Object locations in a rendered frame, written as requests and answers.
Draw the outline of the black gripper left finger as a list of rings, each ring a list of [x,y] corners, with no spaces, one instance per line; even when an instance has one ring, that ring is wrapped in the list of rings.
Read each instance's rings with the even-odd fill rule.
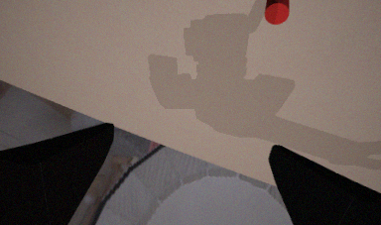
[[[0,225],[67,225],[113,138],[105,123],[0,151]]]

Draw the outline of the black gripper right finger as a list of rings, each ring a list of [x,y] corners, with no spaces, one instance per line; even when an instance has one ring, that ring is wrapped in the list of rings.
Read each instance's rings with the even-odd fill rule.
[[[269,165],[293,225],[381,225],[381,193],[280,145]]]

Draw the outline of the dark red peg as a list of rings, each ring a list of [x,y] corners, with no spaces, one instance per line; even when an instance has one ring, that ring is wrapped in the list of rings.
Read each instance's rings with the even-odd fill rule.
[[[272,25],[280,25],[289,17],[289,0],[267,0],[265,18]]]

